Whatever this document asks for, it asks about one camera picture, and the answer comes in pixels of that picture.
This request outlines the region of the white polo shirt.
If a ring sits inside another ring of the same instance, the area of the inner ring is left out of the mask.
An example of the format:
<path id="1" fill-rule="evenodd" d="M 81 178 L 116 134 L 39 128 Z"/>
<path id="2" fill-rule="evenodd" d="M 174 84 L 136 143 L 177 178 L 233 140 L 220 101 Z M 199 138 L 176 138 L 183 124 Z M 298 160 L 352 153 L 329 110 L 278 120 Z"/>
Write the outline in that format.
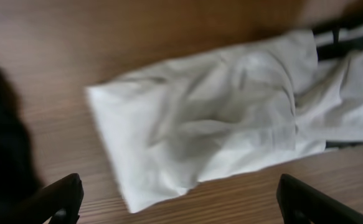
<path id="1" fill-rule="evenodd" d="M 319 61 L 311 30 L 165 60 L 86 94 L 130 213 L 363 142 L 363 50 Z"/>

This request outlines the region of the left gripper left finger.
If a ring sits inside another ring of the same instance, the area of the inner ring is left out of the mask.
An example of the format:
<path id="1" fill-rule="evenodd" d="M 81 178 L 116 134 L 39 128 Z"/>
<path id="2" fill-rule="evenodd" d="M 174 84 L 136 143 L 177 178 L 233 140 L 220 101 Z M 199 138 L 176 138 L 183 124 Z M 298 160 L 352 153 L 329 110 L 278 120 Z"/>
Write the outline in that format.
<path id="1" fill-rule="evenodd" d="M 76 224 L 84 191 L 76 173 L 41 189 L 31 198 L 20 203 L 9 215 L 13 223 Z"/>

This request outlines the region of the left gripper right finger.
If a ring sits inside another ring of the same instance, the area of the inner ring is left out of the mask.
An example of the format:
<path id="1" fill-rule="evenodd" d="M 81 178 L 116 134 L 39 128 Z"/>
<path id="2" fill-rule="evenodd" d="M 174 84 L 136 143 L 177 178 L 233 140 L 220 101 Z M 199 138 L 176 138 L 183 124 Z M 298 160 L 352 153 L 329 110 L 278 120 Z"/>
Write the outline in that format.
<path id="1" fill-rule="evenodd" d="M 285 224 L 363 224 L 363 214 L 289 174 L 281 175 L 276 199 Z"/>

